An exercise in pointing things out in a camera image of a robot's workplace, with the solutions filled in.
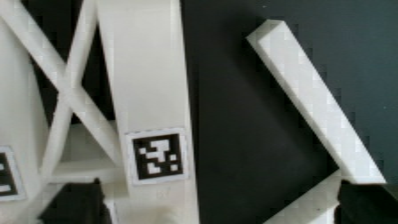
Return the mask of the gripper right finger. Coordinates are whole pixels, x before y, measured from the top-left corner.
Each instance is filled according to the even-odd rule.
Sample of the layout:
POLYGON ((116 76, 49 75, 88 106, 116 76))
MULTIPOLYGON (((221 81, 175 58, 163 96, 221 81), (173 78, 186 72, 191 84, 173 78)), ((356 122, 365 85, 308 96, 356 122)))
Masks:
POLYGON ((398 224, 398 184, 340 181, 333 224, 398 224))

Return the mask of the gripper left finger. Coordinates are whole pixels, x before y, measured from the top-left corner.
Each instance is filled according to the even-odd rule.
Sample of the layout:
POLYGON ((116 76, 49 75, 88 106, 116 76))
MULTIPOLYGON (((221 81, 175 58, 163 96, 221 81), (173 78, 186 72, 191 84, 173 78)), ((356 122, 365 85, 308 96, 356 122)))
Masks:
POLYGON ((36 217, 42 224, 111 224, 97 183, 67 183, 36 217))

